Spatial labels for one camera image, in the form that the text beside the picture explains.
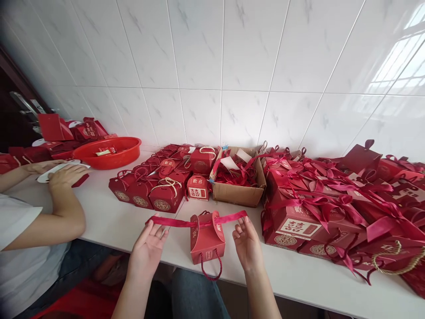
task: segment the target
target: red rope handle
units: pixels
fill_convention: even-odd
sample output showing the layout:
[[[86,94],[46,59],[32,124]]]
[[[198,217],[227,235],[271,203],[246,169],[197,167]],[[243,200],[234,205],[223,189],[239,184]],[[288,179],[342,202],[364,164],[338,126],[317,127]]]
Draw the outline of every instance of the red rope handle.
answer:
[[[210,277],[205,272],[205,270],[204,270],[204,255],[201,253],[201,268],[202,268],[202,272],[204,273],[204,276],[207,277],[207,279],[210,280],[210,281],[217,281],[217,280],[219,280],[219,278],[221,276],[221,272],[223,271],[223,263],[221,262],[220,256],[218,255],[217,248],[215,249],[215,252],[216,252],[217,257],[218,257],[218,260],[220,262],[220,273],[218,274],[217,277]]]

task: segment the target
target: hand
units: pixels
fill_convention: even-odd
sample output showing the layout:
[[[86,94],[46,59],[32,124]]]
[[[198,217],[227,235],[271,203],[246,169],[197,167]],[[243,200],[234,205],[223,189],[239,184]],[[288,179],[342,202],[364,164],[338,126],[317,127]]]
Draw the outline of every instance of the hand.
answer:
[[[263,252],[254,225],[248,216],[239,218],[238,223],[232,236],[243,270],[245,273],[263,270]]]
[[[46,161],[46,162],[40,162],[40,163],[33,163],[33,164],[27,164],[21,166],[21,168],[31,174],[43,174],[46,173],[48,170],[54,168],[55,166],[58,166],[59,164],[66,163],[63,159],[57,159],[53,161]]]
[[[49,187],[71,187],[90,170],[82,165],[66,165],[55,173],[49,174]]]
[[[162,234],[165,226],[148,222],[133,246],[128,263],[127,279],[139,281],[143,277],[153,278],[161,260],[162,249],[168,237],[168,230]]]

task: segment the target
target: white paper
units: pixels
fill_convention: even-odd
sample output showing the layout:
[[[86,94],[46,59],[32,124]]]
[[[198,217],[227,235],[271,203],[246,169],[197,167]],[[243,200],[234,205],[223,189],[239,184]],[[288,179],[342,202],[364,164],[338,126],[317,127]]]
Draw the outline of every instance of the white paper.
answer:
[[[73,160],[68,161],[67,163],[59,164],[58,166],[55,166],[54,168],[47,171],[46,173],[41,174],[37,178],[37,182],[48,183],[49,182],[49,174],[59,171],[61,168],[65,167],[66,165],[82,165],[82,166],[86,166],[87,168],[90,168],[89,165],[81,164],[81,161],[79,159],[73,159]]]
[[[222,163],[228,170],[239,170],[239,167],[237,167],[237,165],[230,156],[221,159],[220,163]]]
[[[237,156],[239,156],[241,159],[243,159],[246,163],[249,162],[249,160],[252,158],[249,156],[243,149],[238,149],[238,152],[236,153]]]

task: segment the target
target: gold rope handle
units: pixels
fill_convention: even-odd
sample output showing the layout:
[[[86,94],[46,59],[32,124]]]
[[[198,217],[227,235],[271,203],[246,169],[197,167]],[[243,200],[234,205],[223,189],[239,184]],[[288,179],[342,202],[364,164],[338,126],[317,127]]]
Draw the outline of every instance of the gold rope handle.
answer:
[[[213,155],[214,155],[214,157],[213,157],[212,159],[215,159],[215,157],[216,157],[216,153],[215,153],[215,152],[203,152],[202,150],[203,150],[204,148],[211,148],[212,150],[214,150],[214,151],[215,151],[214,147],[211,147],[211,146],[203,146],[203,147],[201,147],[201,148],[199,149],[199,152],[200,152],[201,154],[213,154]]]
[[[400,244],[400,242],[399,241],[395,241],[395,244],[397,245],[397,249],[396,249],[395,252],[393,252],[393,253],[389,253],[389,252],[377,253],[377,254],[375,254],[375,255],[372,256],[372,264],[373,264],[373,266],[377,270],[379,270],[380,272],[382,272],[383,274],[386,274],[386,275],[402,275],[402,274],[404,274],[406,272],[409,272],[413,268],[415,268],[416,265],[419,263],[419,261],[423,257],[425,257],[425,247],[422,247],[422,252],[420,254],[416,255],[415,257],[413,257],[410,260],[410,263],[405,268],[403,268],[403,269],[393,271],[393,270],[384,270],[384,269],[379,268],[378,264],[376,263],[376,259],[379,256],[382,256],[382,255],[392,255],[392,256],[394,256],[394,255],[398,255],[401,252],[402,245]]]
[[[171,179],[170,177],[166,177],[166,178],[164,178],[164,179],[160,179],[159,181],[158,181],[158,183],[159,182],[161,182],[161,181],[166,181],[168,184],[162,184],[162,185],[158,185],[158,186],[155,186],[155,187],[153,187],[152,189],[151,189],[151,192],[155,189],[155,188],[158,188],[158,187],[169,187],[169,186],[171,186],[173,189],[174,189],[174,192],[175,192],[175,195],[174,195],[174,198],[176,198],[177,197],[177,190],[176,190],[176,187],[174,187],[174,185],[175,184],[178,184],[180,187],[182,186],[182,183],[180,183],[180,182],[178,182],[178,181],[175,181],[174,179]]]

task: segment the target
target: white ceramic tile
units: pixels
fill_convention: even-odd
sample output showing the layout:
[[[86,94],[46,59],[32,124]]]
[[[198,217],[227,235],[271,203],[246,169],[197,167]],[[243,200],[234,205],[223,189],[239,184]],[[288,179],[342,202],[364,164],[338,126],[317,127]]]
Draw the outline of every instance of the white ceramic tile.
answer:
[[[220,143],[255,147],[268,92],[223,91]]]
[[[425,96],[425,42],[406,66],[388,94]]]
[[[142,89],[110,90],[128,135],[140,138],[143,145],[158,146]]]
[[[387,93],[425,39],[408,27],[422,2],[366,0],[326,92]]]
[[[288,0],[227,0],[223,89],[268,91]]]
[[[140,87],[115,0],[72,0],[108,86]]]
[[[423,150],[423,124],[425,123],[425,97],[401,97],[387,95],[372,114],[356,139],[355,144],[364,145],[374,139],[372,149],[398,158],[407,156],[411,160],[424,160],[423,152],[417,156],[416,149]]]
[[[223,0],[168,0],[181,89],[220,89]]]
[[[259,141],[297,150],[321,93],[270,92]]]
[[[167,2],[119,0],[118,7],[142,87],[177,89]]]
[[[307,156],[342,156],[382,97],[325,93],[301,142]]]
[[[186,137],[189,144],[220,143],[220,100],[216,90],[180,90]]]
[[[70,0],[37,0],[32,5],[78,86],[106,86]]]
[[[73,120],[83,121],[84,117],[94,117],[79,88],[75,86],[55,86],[53,90]]]
[[[160,147],[186,143],[182,105],[177,89],[143,89]]]
[[[2,11],[16,36],[43,71],[47,81],[56,85],[75,85],[62,57],[29,1],[4,1]]]
[[[271,90],[323,92],[362,4],[291,1]]]
[[[94,117],[101,122],[108,133],[128,136],[109,88],[82,86],[80,90]]]

